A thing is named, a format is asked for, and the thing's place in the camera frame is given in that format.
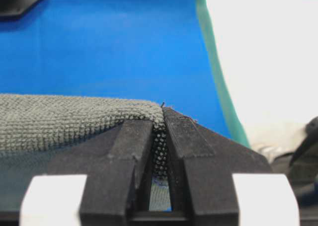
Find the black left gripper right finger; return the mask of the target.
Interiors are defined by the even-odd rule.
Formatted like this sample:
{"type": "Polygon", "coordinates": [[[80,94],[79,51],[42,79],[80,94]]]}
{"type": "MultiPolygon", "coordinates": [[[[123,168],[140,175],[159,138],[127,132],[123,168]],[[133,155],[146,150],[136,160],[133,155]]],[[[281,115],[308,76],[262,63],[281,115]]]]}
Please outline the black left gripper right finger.
{"type": "Polygon", "coordinates": [[[172,203],[163,225],[300,225],[287,177],[265,157],[171,108],[163,115],[172,203]]]}

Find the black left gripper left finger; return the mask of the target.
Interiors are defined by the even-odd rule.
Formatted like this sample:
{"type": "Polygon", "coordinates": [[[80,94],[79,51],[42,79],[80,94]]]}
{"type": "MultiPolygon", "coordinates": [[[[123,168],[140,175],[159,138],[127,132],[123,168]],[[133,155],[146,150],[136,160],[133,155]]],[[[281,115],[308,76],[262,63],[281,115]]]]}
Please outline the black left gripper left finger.
{"type": "Polygon", "coordinates": [[[152,145],[150,121],[126,120],[50,160],[22,201],[22,226],[125,226],[152,145]]]}

